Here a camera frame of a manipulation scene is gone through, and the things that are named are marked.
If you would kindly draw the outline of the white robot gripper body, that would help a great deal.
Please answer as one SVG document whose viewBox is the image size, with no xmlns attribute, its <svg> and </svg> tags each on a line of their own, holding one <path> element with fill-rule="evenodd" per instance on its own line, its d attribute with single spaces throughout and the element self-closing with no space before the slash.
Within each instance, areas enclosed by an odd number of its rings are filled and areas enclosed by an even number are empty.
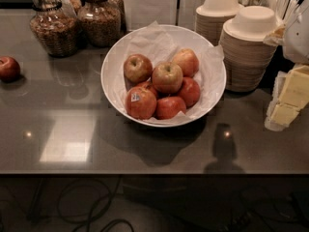
<svg viewBox="0 0 309 232">
<path fill-rule="evenodd" d="M 309 0 L 292 12 L 283 36 L 283 55 L 299 64 L 309 64 Z"/>
</svg>

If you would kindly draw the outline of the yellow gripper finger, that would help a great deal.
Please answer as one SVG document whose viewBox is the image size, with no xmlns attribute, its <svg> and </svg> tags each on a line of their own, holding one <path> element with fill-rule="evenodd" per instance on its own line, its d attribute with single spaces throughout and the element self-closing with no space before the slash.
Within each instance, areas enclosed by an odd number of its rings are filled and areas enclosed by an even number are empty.
<svg viewBox="0 0 309 232">
<path fill-rule="evenodd" d="M 270 46 L 278 46 L 283 44 L 283 36 L 285 32 L 285 26 L 281 25 L 273 32 L 265 36 L 263 43 Z"/>
<path fill-rule="evenodd" d="M 295 64 L 288 72 L 279 72 L 267 108 L 265 127 L 271 131 L 284 130 L 308 103 L 309 66 Z"/>
</svg>

